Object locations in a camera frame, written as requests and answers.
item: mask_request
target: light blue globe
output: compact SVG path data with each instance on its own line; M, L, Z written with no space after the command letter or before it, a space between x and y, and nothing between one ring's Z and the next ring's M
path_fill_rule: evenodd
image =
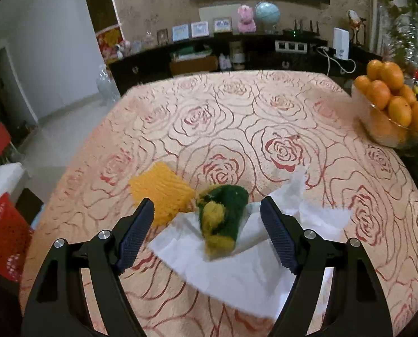
M279 22L281 12L275 4L258 3L255 6L255 18L267 26L273 26Z

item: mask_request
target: fruit bowl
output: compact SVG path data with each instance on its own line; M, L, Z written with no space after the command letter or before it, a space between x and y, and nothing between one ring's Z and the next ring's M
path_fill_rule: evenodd
M397 149L407 149L418 144L416 131L392 121L354 85L352 85L351 97L354 111L357 112L368 135L376 143Z

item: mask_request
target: pink stuffed toy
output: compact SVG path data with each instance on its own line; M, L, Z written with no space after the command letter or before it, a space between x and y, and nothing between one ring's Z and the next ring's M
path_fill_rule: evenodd
M241 33L254 33L255 32L255 22L254 22L254 12L252 7L248 5L242 5L237 10L239 13L239 32Z

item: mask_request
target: tissue paper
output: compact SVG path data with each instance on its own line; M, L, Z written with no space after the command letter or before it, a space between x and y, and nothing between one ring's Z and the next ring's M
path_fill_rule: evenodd
M349 211L307 204L304 189L305 169L300 167L270 196L282 213L296 217L303 229L313 229L327 240L340 240L350 220ZM195 213L179 213L148 247L196 289L261 318L278 317L295 280L279 262L262 223L259 202L246 207L236 247L226 258L207 258ZM325 273L322 289L330 275Z

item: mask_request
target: table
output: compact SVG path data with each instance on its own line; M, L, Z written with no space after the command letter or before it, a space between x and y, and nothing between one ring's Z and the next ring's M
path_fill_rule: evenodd
M259 201L307 166L305 198L348 208L344 239L360 239L376 268L396 335L418 309L418 191L392 149L368 139L351 98L322 74L239 71L132 88L92 132L46 206L26 259L20 302L57 238L69 243L132 214L128 181L155 161L192 187L238 184ZM147 240L162 228L150 230ZM148 336L266 336L271 320L186 285L145 246L121 276ZM104 331L88 270L94 326ZM310 331L321 325L316 315Z

